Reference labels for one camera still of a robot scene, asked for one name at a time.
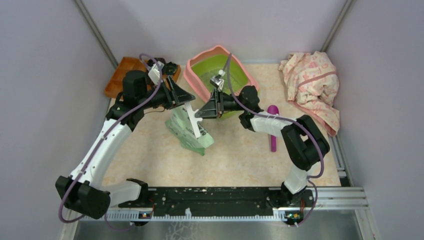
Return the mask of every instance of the pink cloth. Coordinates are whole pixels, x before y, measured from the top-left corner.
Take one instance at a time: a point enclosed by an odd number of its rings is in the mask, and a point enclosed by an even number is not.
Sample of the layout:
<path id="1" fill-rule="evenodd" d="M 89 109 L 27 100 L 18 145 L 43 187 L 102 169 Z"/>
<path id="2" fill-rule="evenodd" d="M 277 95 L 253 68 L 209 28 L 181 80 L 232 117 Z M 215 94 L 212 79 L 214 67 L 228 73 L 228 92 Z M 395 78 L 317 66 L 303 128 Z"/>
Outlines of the pink cloth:
<path id="1" fill-rule="evenodd" d="M 315 118 L 335 136 L 340 128 L 340 113 L 333 108 L 339 91 L 336 67 L 325 52 L 294 52 L 281 61 L 287 101 Z"/>

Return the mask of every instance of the purple handle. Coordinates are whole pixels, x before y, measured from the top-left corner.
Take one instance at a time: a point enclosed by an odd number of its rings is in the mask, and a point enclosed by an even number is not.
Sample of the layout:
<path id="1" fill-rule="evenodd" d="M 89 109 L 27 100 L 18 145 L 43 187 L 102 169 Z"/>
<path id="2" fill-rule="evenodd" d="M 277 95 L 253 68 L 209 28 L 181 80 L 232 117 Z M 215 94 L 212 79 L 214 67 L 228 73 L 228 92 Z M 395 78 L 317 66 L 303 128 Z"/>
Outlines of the purple handle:
<path id="1" fill-rule="evenodd" d="M 268 107 L 267 112 L 269 114 L 280 114 L 278 107 L 276 105 L 271 105 Z M 277 152 L 277 137 L 269 135 L 271 137 L 271 152 Z"/>

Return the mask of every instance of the black bracket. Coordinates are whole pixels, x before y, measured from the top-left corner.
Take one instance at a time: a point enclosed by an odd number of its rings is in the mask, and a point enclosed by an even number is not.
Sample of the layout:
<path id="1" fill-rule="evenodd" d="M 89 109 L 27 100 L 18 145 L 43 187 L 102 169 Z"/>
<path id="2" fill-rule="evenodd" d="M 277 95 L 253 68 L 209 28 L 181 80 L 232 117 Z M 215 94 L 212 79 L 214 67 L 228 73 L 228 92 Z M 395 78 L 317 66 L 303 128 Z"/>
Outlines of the black bracket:
<path id="1" fill-rule="evenodd" d="M 150 78 L 144 71 L 132 70 L 127 72 L 122 80 L 123 91 L 116 96 L 115 104 L 109 109 L 106 119 L 118 120 L 151 96 L 154 89 L 147 91 L 149 81 Z M 171 76 L 168 76 L 165 82 L 162 82 L 156 88 L 160 88 L 156 95 L 143 107 L 125 117 L 121 121 L 122 125 L 128 125 L 131 131 L 134 131 L 139 121 L 144 117 L 144 109 L 158 108 L 159 106 L 165 109 L 173 109 L 196 98 L 179 87 Z"/>
<path id="2" fill-rule="evenodd" d="M 300 207 L 302 199 L 304 200 L 306 206 L 309 206 L 309 207 L 312 206 L 312 203 L 314 202 L 312 191 L 306 189 L 306 187 L 293 195 L 286 188 L 286 186 L 282 184 L 281 190 L 272 191 L 271 193 L 272 194 L 269 195 L 269 199 L 270 199 L 269 203 L 274 208 Z"/>
<path id="3" fill-rule="evenodd" d="M 178 65 L 172 61 L 165 63 L 163 66 L 163 73 L 169 76 L 174 75 L 178 70 Z"/>
<path id="4" fill-rule="evenodd" d="M 66 191 L 73 182 L 71 177 L 60 176 L 56 180 L 56 190 L 63 199 Z M 109 208 L 111 198 L 109 192 L 89 186 L 89 182 L 77 182 L 65 201 L 65 208 L 87 215 L 93 219 L 101 218 Z"/>
<path id="5" fill-rule="evenodd" d="M 322 156 L 330 151 L 328 141 L 310 116 L 303 115 L 296 121 L 312 134 L 313 138 L 318 143 Z M 301 170 L 308 171 L 320 160 L 318 151 L 312 143 L 312 140 L 309 137 L 305 141 L 302 140 L 301 136 L 305 136 L 306 133 L 300 129 L 300 127 L 295 124 L 290 124 L 281 130 L 281 134 L 284 139 L 288 155 L 296 167 Z"/>
<path id="6" fill-rule="evenodd" d="M 185 216 L 190 208 L 193 217 L 272 216 L 273 208 L 301 209 L 313 204 L 312 191 L 304 190 L 298 202 L 290 202 L 278 187 L 153 187 L 147 200 L 120 204 L 120 208 L 154 205 L 154 215 Z"/>
<path id="7" fill-rule="evenodd" d="M 240 94 L 237 96 L 237 99 L 248 109 L 254 112 L 261 112 L 262 110 L 259 108 L 259 98 L 258 91 L 254 86 L 245 86 L 241 90 Z M 243 108 L 234 100 L 234 98 L 217 88 L 213 89 L 210 94 L 210 98 L 203 105 L 199 111 L 195 113 L 196 118 L 204 118 L 204 119 L 216 119 L 220 118 L 225 112 L 232 111 L 243 111 Z M 240 121 L 243 126 L 243 114 L 240 115 Z"/>

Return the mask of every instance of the purple cable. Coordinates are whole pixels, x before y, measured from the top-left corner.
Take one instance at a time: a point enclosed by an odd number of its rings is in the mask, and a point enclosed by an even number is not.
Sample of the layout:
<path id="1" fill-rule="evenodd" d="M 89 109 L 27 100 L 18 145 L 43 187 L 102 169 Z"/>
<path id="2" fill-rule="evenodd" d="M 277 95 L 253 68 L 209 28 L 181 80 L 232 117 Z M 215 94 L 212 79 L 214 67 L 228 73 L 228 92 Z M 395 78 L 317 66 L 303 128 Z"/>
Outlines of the purple cable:
<path id="1" fill-rule="evenodd" d="M 229 87 L 229 90 L 231 91 L 231 96 L 232 96 L 232 98 L 234 98 L 234 100 L 238 103 L 238 105 L 240 105 L 240 107 L 242 107 L 244 110 L 246 110 L 247 112 L 249 112 L 249 113 L 251 113 L 251 114 L 253 114 L 253 115 L 256 115 L 256 116 L 259 116 L 259 117 L 262 117 L 262 118 L 267 118 L 268 116 L 267 115 L 262 115 L 262 114 L 259 114 L 259 113 L 256 113 L 256 112 L 254 112 L 254 111 L 252 111 L 252 110 L 250 110 L 249 108 L 247 108 L 245 105 L 243 105 L 238 99 L 237 99 L 237 97 L 236 97 L 236 94 L 234 93 L 234 91 L 233 91 L 233 87 L 232 87 L 232 85 L 231 85 L 231 81 L 230 81 L 230 61 L 231 61 L 231 57 L 233 56 L 233 54 L 232 53 L 230 53 L 229 55 L 228 55 L 228 58 L 227 58 L 227 60 L 226 60 L 226 63 L 225 63 L 225 65 L 224 65 L 224 68 L 223 68 L 223 70 L 225 69 L 225 67 L 227 68 L 227 81 L 228 81 L 228 87 Z M 312 143 L 313 143 L 313 145 L 315 146 L 315 148 L 316 148 L 316 150 L 318 151 L 318 156 L 319 156 L 319 161 L 321 162 L 321 170 L 319 171 L 319 174 L 318 175 L 316 175 L 316 176 L 307 176 L 307 178 L 308 179 L 317 179 L 317 178 L 319 178 L 319 177 L 321 177 L 322 175 L 323 175 L 323 173 L 324 173 L 324 157 L 323 157 L 323 153 L 321 152 L 321 150 L 320 150 L 320 147 L 318 146 L 318 143 L 317 143 L 317 141 L 315 140 L 315 138 L 312 136 L 312 134 L 304 127 L 304 126 L 302 126 L 300 123 L 298 123 L 297 121 L 295 121 L 295 120 L 292 120 L 292 119 L 290 119 L 290 118 L 286 118 L 286 117 L 282 117 L 282 116 L 276 116 L 275 117 L 275 119 L 279 119 L 279 120 L 283 120 L 283 121 L 288 121 L 288 122 L 291 122 L 291 123 L 293 123 L 293 124 L 295 124 L 296 126 L 298 126 L 300 129 L 302 129 L 302 131 L 304 131 L 304 133 L 309 137 L 309 139 L 312 141 Z"/>
<path id="2" fill-rule="evenodd" d="M 126 228 L 115 228 L 115 227 L 113 227 L 109 222 L 108 222 L 108 218 L 106 217 L 106 215 L 108 215 L 108 213 L 106 212 L 105 214 L 104 214 L 104 221 L 106 222 L 106 224 L 107 224 L 107 226 L 110 228 L 110 229 L 112 229 L 113 231 L 116 231 L 116 232 L 126 232 L 126 231 L 129 231 L 129 230 L 131 230 L 131 229 L 133 229 L 133 228 L 135 228 L 136 227 L 136 225 L 134 225 L 134 224 L 131 224 L 131 226 L 129 226 L 129 227 L 126 227 Z"/>
<path id="3" fill-rule="evenodd" d="M 138 58 L 140 59 L 140 62 L 141 62 L 141 64 L 143 64 L 144 65 L 144 67 L 146 68 L 146 70 L 147 71 L 149 71 L 150 70 L 150 67 L 149 67 L 149 65 L 147 65 L 147 63 L 143 60 L 143 56 L 146 56 L 147 57 L 147 55 L 145 55 L 145 54 L 143 54 L 143 53 L 140 53 L 140 55 L 138 55 Z"/>
<path id="4" fill-rule="evenodd" d="M 317 186 L 311 181 L 311 180 L 307 180 L 308 183 L 310 183 L 313 186 L 313 189 L 315 190 L 315 199 L 313 200 L 312 206 L 310 207 L 310 210 L 307 212 L 306 216 L 302 219 L 301 222 L 299 222 L 298 224 L 295 225 L 290 225 L 291 227 L 300 227 L 300 225 L 302 225 L 311 215 L 312 210 L 314 210 L 315 205 L 317 205 L 317 200 L 318 200 L 318 188 Z"/>
<path id="5" fill-rule="evenodd" d="M 158 69 L 159 69 L 159 76 L 162 76 L 162 68 L 161 66 L 158 64 L 158 61 L 156 61 L 156 59 L 154 57 L 151 57 L 150 55 L 146 54 L 146 53 L 141 53 L 140 54 L 140 59 L 142 59 L 142 57 L 148 57 L 150 59 L 153 60 L 153 62 L 157 65 Z M 64 223 L 64 224 L 70 224 L 70 223 L 74 223 L 80 219 L 82 219 L 84 217 L 84 215 L 81 215 L 77 218 L 74 218 L 72 220 L 66 220 L 64 219 L 64 216 L 62 215 L 63 209 L 64 209 L 64 205 L 65 205 L 65 201 L 66 199 L 68 199 L 69 194 L 71 193 L 72 188 L 74 188 L 75 184 L 77 184 L 78 180 L 81 178 L 82 173 L 87 169 L 89 163 L 91 162 L 91 160 L 93 159 L 94 155 L 96 154 L 97 150 L 100 148 L 100 145 L 103 143 L 103 141 L 107 138 L 107 136 L 109 135 L 109 133 L 124 119 L 126 118 L 128 115 L 132 114 L 133 112 L 137 111 L 138 109 L 140 109 L 141 107 L 143 107 L 146 103 L 148 103 L 150 100 L 152 100 L 152 98 L 156 95 L 156 93 L 159 91 L 160 87 L 159 84 L 161 84 L 162 82 L 162 78 L 159 78 L 159 82 L 158 82 L 158 86 L 154 89 L 153 93 L 142 103 L 140 103 L 139 105 L 137 105 L 136 107 L 134 107 L 133 109 L 129 110 L 127 113 L 125 113 L 124 115 L 122 115 L 114 124 L 112 124 L 112 126 L 109 127 L 109 129 L 104 133 L 103 137 L 100 138 L 100 140 L 97 142 L 97 144 L 95 145 L 93 151 L 90 153 L 90 155 L 87 158 L 87 161 L 85 161 L 85 164 L 82 166 L 81 168 L 81 172 L 76 176 L 76 178 L 72 181 L 72 183 L 70 184 L 70 186 L 68 187 L 68 189 L 66 190 L 65 194 L 63 195 L 62 201 L 60 202 L 60 206 L 59 206 L 59 220 Z"/>
<path id="6" fill-rule="evenodd" d="M 251 113 L 253 115 L 256 115 L 256 116 L 259 116 L 259 117 L 262 117 L 262 118 L 267 118 L 268 117 L 267 115 L 262 115 L 262 114 L 259 114 L 259 113 L 256 113 L 256 112 L 250 110 L 249 108 L 247 108 L 245 105 L 243 105 L 237 99 L 236 94 L 233 91 L 233 87 L 231 85 L 231 81 L 230 81 L 230 61 L 231 61 L 231 57 L 232 56 L 233 56 L 232 53 L 230 53 L 228 55 L 228 58 L 227 58 L 226 63 L 224 65 L 224 68 L 222 69 L 222 70 L 224 70 L 225 68 L 227 69 L 227 73 L 226 73 L 227 76 L 226 77 L 227 77 L 228 87 L 229 87 L 229 90 L 231 92 L 232 98 L 238 103 L 238 105 L 240 105 L 240 107 L 242 107 L 244 110 L 248 111 L 249 113 Z M 297 121 L 292 120 L 290 118 L 285 118 L 285 117 L 282 117 L 282 116 L 276 116 L 275 118 L 276 119 L 279 119 L 279 120 L 291 122 L 291 123 L 295 124 L 296 126 L 298 126 L 300 129 L 302 129 L 302 131 L 304 131 L 304 133 L 309 137 L 309 139 L 312 141 L 313 145 L 315 146 L 316 150 L 318 151 L 319 161 L 321 162 L 321 170 L 319 171 L 319 174 L 316 175 L 316 176 L 307 176 L 306 177 L 308 183 L 310 183 L 313 186 L 313 188 L 315 189 L 315 199 L 313 201 L 312 207 L 310 208 L 310 210 L 306 214 L 306 216 L 303 218 L 303 220 L 301 222 L 297 223 L 296 225 L 291 225 L 291 226 L 299 227 L 300 225 L 302 225 L 309 218 L 309 216 L 311 215 L 312 211 L 315 208 L 315 205 L 317 205 L 318 189 L 317 189 L 317 186 L 310 179 L 317 179 L 317 178 L 319 178 L 319 177 L 321 177 L 323 175 L 323 173 L 324 173 L 324 157 L 323 157 L 323 153 L 321 152 L 320 147 L 318 146 L 318 143 L 315 140 L 314 136 L 312 136 L 312 134 L 304 126 L 302 126 L 300 123 L 298 123 Z"/>

